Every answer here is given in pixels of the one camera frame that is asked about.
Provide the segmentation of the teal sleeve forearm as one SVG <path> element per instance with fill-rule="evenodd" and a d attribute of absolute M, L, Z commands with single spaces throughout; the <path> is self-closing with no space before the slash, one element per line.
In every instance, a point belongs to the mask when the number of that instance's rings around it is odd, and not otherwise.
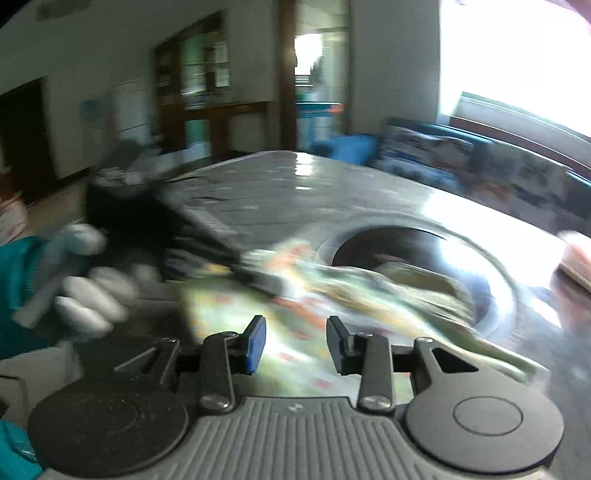
<path fill-rule="evenodd" d="M 34 295 L 38 273 L 47 242 L 28 236 L 1 247 L 1 360 L 41 350 L 49 342 L 19 325 L 13 315 Z M 42 469 L 32 453 L 23 428 L 1 421 L 1 477 L 3 479 L 36 479 Z"/>

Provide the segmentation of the white gloved left hand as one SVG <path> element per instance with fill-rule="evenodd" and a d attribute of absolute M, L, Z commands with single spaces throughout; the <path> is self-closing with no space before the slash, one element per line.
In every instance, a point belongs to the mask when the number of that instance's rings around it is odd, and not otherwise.
<path fill-rule="evenodd" d="M 142 263 L 132 265 L 129 272 L 89 267 L 88 262 L 105 253 L 106 247 L 106 236 L 86 223 L 61 229 L 33 261 L 29 291 L 11 320 L 33 330 L 53 308 L 61 325 L 83 339 L 102 338 L 125 322 L 141 295 L 161 277 L 155 267 Z"/>

